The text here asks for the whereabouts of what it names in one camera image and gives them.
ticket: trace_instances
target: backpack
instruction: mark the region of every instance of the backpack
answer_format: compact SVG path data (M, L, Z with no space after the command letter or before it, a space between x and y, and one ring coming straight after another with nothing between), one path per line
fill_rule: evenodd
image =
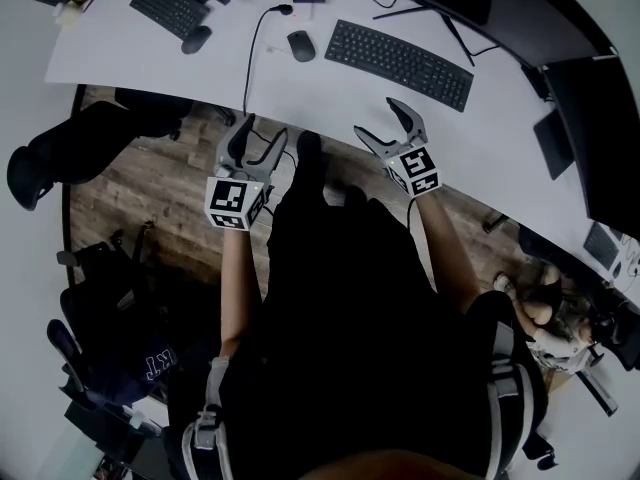
M530 364L525 367L524 361L514 354L516 341L520 337L514 332L512 322L508 317L493 320L490 322L495 329L493 336L483 338L493 338L490 375L487 379L491 447L484 475L489 480L498 478L506 470L546 410L546 393L542 401L535 396L530 365L533 364L533 371L539 376L534 381L541 382L542 376L533 359L529 356ZM188 480L233 480L224 409L220 400L220 385L228 365L228 358L214 359L207 380L204 407L182 434L182 459Z

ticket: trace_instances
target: computer keyboard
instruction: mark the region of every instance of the computer keyboard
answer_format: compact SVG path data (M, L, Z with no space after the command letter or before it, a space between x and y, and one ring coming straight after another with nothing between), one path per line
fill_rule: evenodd
M183 40L209 14L196 0L132 0L129 5Z
M591 226L591 231L584 242L584 248L607 270L613 265L619 251L616 243L597 222Z
M325 58L381 76L464 111L473 75L427 50L339 20Z

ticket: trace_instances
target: forearm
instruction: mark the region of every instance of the forearm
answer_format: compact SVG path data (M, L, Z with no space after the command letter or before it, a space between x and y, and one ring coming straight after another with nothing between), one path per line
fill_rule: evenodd
M249 233L225 230L221 278L221 355L231 356L261 302Z
M480 285L469 256L447 212L433 193L416 199L438 293L466 313L480 295Z

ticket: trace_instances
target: black mouse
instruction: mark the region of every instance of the black mouse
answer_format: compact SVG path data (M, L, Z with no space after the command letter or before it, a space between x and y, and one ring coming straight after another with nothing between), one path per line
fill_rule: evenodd
M182 42L182 53L191 55L198 52L202 45L207 42L211 33L211 29L204 25L194 28Z
M292 32L287 36L287 39L291 45L293 57L298 62L309 62L316 56L316 49L313 47L311 38L306 31L298 30L297 32Z

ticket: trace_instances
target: wooden floor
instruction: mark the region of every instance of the wooden floor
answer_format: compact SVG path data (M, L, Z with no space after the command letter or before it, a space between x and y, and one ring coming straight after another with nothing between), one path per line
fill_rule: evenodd
M84 105L98 100L113 101L113 89L89 87ZM284 125L258 118L255 129L273 135ZM295 156L301 130L289 127L287 151ZM213 174L214 156L225 126L210 105L197 103L184 120L180 140L136 139L95 180L72 188L71 237L74 250L106 240L122 228L131 245L140 225L153 221L147 233L148 261L180 267L195 278L217 283L221 261L222 232L213 228L203 212L206 180ZM266 144L250 136L247 151L256 158ZM382 201L402 222L407 198L385 177L379 162L368 152L323 138L323 149L331 156L325 196L329 204L341 204L343 188L361 187L369 197ZM291 158L284 155L273 175L275 190L268 206L274 208L289 188L294 174ZM482 222L497 213L478 201L448 187L438 196L460 233L484 289L490 289L495 274L504 270L519 280L532 282L539 265L526 257L517 245L517 226L508 222L492 235ZM426 241L417 210L411 229L425 269L431 275ZM258 280L266 293L269 258L266 243L271 233L271 216L262 211L251 229Z

